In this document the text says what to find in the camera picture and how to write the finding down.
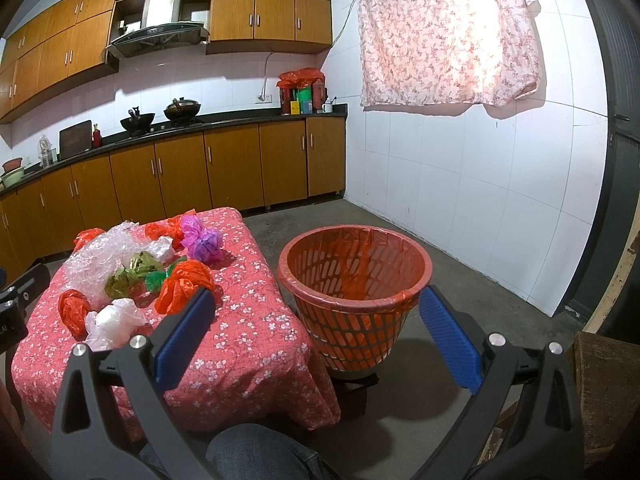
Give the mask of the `red plastic bag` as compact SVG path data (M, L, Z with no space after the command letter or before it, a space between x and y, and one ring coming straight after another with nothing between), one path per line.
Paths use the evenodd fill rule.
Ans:
M67 289L58 297L58 315L76 340L84 340L88 335L85 319L90 311L89 300L78 290Z

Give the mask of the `clear bubble wrap sheet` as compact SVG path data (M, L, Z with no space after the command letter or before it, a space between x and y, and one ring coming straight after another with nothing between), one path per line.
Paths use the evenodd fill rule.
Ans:
M128 268L131 258L148 248L151 240L137 223L125 221L113 226L74 252L63 264L63 289L81 292L92 310L111 302L105 292L108 279Z

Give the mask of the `orange plastic bag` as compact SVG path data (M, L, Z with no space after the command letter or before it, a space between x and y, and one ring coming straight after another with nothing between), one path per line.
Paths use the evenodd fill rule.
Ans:
M189 235L186 235L184 231L190 231L192 221L195 218L196 211L191 209L184 214L177 214L175 217L147 223L144 226L144 234L151 240L159 240L162 236L168 236L171 239L172 248L175 250L186 249Z
M162 315L178 314L200 288L215 290L209 267L195 259L177 262L160 286L154 309Z
M79 232L74 239L73 252L79 252L81 248L92 242L95 238L104 234L105 231L100 228L86 229Z

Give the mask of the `white plastic bag front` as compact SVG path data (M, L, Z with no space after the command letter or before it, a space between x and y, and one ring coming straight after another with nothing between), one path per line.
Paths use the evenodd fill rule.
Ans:
M146 319L134 300L114 299L99 312L86 315L86 344L93 352L120 348L145 324Z

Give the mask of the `white plastic bag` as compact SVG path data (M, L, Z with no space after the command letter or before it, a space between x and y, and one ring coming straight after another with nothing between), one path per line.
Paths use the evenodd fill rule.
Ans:
M172 238L169 236L160 236L146 248L146 251L163 266L168 266L176 258L175 249L172 247Z
M146 319L134 300L114 299L99 312L86 315L86 344L93 352L120 348L145 324Z

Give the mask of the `olive green foil wrapper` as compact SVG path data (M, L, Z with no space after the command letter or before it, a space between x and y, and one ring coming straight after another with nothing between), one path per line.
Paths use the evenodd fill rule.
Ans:
M164 272L163 265L149 252L134 254L129 266L123 266L106 281L104 292L110 299L129 298L132 292L154 272Z

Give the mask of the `orange plastic bag back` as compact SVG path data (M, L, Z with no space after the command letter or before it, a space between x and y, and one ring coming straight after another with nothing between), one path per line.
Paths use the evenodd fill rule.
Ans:
M184 214L177 214L175 217L147 223L144 226L144 234L151 240L159 240L162 236L168 236L171 239L172 248L175 250L186 249L189 235L186 235L184 231L190 231L192 221L195 218L196 211L191 209Z

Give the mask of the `orange plastic bag front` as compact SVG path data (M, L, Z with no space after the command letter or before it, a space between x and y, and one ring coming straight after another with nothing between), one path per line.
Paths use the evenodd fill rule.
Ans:
M209 267L195 259L177 262L160 286L154 309L162 315L178 314L200 288L215 290Z

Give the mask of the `purple plastic bag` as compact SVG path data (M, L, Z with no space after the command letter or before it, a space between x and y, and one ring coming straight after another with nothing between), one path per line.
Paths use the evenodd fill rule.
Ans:
M196 214L184 214L180 219L183 247L191 259L211 266L224 258L224 239L217 229L204 226Z

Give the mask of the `lower wooden kitchen cabinets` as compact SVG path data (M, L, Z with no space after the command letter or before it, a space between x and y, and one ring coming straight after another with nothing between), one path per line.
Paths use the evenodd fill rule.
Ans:
M124 220L341 194L345 174L346 119L337 114L239 120L140 139L2 193L1 266L14 280L33 263L71 250L82 230Z

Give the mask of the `wooden kitchen cabinets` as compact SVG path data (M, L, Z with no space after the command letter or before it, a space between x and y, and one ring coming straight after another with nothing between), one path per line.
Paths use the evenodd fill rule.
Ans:
M332 41L331 0L60 0L6 40L1 120L116 73L124 58L191 44L313 54Z
M71 250L82 230L124 220L341 194L345 174L346 119L337 114L239 120L140 139L2 193L1 266L14 280L33 263Z

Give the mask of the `red plastic trash basket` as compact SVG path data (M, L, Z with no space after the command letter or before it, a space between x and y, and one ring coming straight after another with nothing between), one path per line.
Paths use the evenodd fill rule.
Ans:
M325 226L294 237L278 278L330 373L366 376L392 351L430 284L433 263L412 238L377 226Z

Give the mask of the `upper wooden kitchen cabinets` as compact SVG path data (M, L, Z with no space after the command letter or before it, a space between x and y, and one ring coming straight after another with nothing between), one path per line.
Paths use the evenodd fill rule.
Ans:
M191 44L313 54L332 41L331 0L60 0L6 40L1 120L116 73L124 58Z

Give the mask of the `stacked basins on counter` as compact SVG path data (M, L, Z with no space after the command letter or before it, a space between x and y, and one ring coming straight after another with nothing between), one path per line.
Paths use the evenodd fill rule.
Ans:
M16 185L24 177L25 168L21 157L7 160L2 164L2 169L1 183L4 188Z

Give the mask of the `glass jar on counter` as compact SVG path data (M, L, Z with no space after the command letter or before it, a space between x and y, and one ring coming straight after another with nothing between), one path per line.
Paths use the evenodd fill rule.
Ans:
M55 163L55 149L45 134L38 140L38 156L43 168L51 167Z

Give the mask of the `person knee in jeans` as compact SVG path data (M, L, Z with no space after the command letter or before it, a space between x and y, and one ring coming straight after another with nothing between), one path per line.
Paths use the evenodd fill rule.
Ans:
M209 442L206 462L221 479L341 479L316 451L258 424L239 424Z

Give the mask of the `dark cutting board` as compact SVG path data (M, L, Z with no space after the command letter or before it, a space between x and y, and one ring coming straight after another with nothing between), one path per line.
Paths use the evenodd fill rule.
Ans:
M78 122L60 131L59 160L69 159L89 151L92 145L92 123L90 120Z

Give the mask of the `red bottle on counter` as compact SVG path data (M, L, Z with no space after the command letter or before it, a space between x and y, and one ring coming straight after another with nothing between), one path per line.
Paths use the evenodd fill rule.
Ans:
M92 143L92 147L93 148L99 148L102 145L101 131L100 131L99 126L97 124L93 125L91 143Z

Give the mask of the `red floral tablecloth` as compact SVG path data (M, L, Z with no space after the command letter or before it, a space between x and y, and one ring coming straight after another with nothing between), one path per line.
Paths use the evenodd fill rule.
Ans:
M176 424L186 431L214 431L270 413L288 415L309 430L336 424L341 409L326 367L283 301L239 211L216 208L198 218L221 232L226 254L212 271L214 322L178 387L164 395ZM29 317L28 335L11 367L18 395L46 428L53 425L76 342L58 315L66 286L64 271L57 270Z

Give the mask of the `black wok left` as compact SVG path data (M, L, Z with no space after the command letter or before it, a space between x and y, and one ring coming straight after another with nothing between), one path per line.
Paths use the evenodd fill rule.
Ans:
M141 113L140 108L134 106L128 110L128 116L122 119L120 124L130 136L143 136L151 131L154 118L154 113Z

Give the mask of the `black wok with lid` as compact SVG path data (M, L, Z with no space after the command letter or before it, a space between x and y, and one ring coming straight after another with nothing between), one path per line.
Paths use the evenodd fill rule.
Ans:
M165 117L174 125L182 126L190 124L198 116L201 110L201 103L191 99L173 99L164 109Z

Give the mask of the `range hood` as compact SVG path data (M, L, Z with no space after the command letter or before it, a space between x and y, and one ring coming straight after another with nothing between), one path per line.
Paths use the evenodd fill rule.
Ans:
M202 44L212 0L118 0L107 52L115 58Z

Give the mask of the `red bag covered containers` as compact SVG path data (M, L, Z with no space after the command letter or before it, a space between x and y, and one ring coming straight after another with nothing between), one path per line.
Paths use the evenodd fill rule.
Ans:
M283 115L320 113L326 102L326 75L313 67L282 73L277 88Z

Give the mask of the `white mug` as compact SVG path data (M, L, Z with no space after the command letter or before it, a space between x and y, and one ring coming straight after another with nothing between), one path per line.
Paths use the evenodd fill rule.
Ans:
M332 99L327 99L326 102L322 104L321 111L323 114L331 114L333 112L335 100L336 97L334 96Z

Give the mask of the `pink floral hanging cloth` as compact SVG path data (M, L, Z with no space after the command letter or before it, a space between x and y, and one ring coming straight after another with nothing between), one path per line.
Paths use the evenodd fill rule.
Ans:
M356 1L364 107L504 107L538 90L537 0Z

